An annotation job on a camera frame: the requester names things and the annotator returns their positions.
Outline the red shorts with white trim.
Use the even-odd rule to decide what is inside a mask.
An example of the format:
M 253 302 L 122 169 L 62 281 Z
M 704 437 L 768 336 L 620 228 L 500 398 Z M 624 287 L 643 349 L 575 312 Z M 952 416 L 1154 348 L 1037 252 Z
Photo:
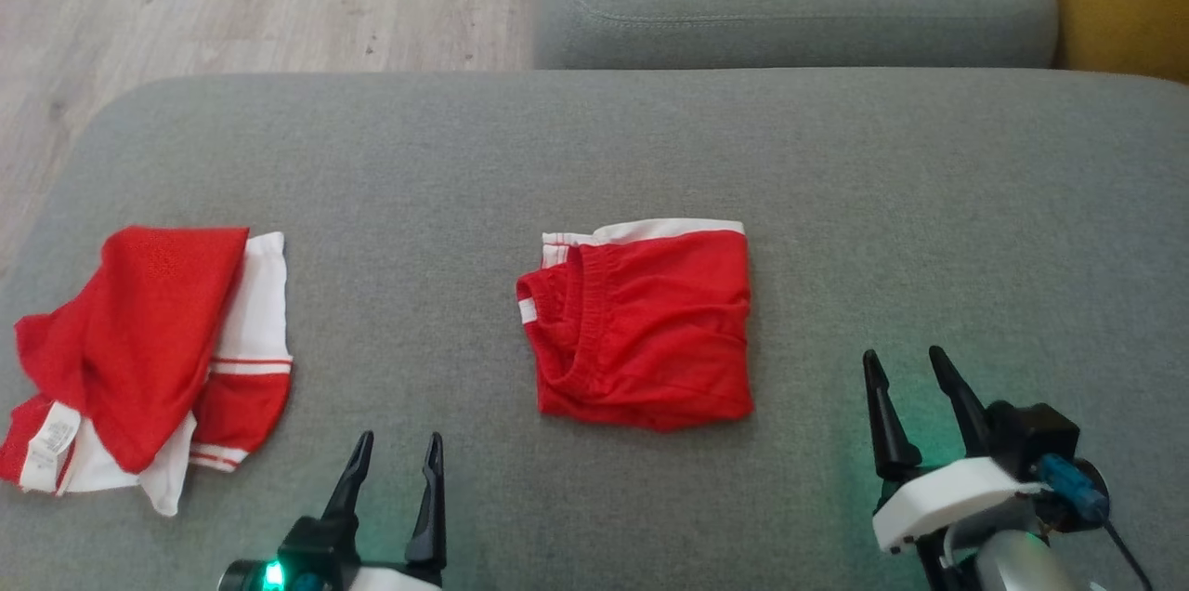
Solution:
M 540 266 L 516 282 L 516 298 L 541 414 L 671 433 L 754 413 L 738 221 L 545 232 Z

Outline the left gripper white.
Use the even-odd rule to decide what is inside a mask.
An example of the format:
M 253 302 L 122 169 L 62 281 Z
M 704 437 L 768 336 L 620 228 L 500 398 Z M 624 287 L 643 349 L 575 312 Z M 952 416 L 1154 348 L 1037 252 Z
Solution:
M 284 591 L 443 591 L 447 566 L 443 439 L 430 435 L 419 515 L 402 561 L 365 561 L 357 548 L 356 507 L 369 478 L 373 430 L 364 430 L 323 507 L 321 518 L 298 518 L 281 541 Z

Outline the large grey sofa seat cushion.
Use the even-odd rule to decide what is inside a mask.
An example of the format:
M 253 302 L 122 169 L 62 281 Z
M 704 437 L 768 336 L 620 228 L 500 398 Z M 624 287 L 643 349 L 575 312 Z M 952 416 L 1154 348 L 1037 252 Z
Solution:
M 740 423 L 543 417 L 515 282 L 545 232 L 740 221 Z M 140 490 L 0 486 L 0 591 L 214 591 L 331 496 L 361 430 L 359 547 L 403 554 L 443 438 L 457 591 L 913 591 L 870 527 L 874 348 L 929 463 L 962 452 L 927 348 L 984 401 L 1082 430 L 1113 522 L 1189 591 L 1189 86 L 1103 73 L 220 75 L 126 93 L 78 137 L 0 290 L 0 435 L 33 385 L 13 323 L 73 298 L 127 224 L 287 238 L 292 396 L 243 469 Z

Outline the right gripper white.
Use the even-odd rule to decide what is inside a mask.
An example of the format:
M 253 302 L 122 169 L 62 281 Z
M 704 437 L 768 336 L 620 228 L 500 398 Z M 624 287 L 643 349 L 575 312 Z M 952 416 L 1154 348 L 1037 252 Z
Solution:
M 965 458 L 921 469 L 921 452 L 910 444 L 889 396 L 889 382 L 874 348 L 866 350 L 868 422 L 876 476 L 883 495 L 873 515 L 880 551 L 900 553 L 939 535 L 943 552 L 976 547 L 998 532 L 1032 532 L 1034 502 L 1048 482 L 1015 479 L 990 455 L 984 404 L 973 392 L 940 346 L 927 356 L 935 379 L 950 401 L 965 447 Z

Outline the red Bulls 23 jersey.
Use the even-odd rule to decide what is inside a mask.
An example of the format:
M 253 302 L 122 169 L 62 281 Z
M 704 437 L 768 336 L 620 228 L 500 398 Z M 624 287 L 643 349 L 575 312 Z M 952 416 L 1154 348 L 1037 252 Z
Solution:
M 137 488 L 178 511 L 189 469 L 235 471 L 292 389 L 283 232 L 131 226 L 82 290 L 14 323 L 34 395 L 0 441 L 26 493 Z

